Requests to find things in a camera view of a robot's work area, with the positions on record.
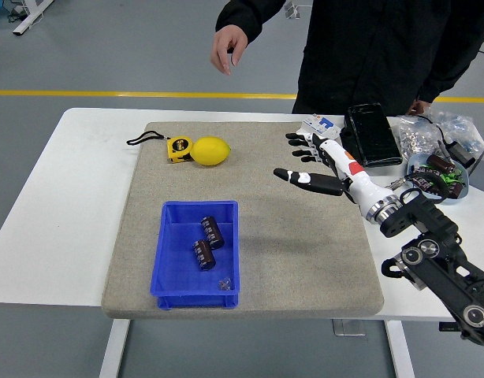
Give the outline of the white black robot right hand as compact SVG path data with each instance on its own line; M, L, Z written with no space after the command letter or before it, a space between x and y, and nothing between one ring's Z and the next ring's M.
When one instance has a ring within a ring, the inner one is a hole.
M305 191L324 195L347 195L370 220L383 206L397 201L392 190L375 184L360 163L333 139L313 133L288 133L291 146L304 146L293 154L303 161L320 161L330 167L333 176L275 169L274 175Z

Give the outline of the person's right hand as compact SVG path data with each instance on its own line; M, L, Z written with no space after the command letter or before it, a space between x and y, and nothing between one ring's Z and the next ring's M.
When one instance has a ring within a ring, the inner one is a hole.
M248 37L236 25L227 25L216 31L210 52L210 63L222 74L231 75L231 67L240 62L248 46Z

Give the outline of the person's left hand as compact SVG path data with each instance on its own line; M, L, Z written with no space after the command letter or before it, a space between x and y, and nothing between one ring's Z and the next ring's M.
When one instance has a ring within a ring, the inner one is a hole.
M407 115L421 115L424 114L430 108L430 103L422 100L415 100L408 111Z

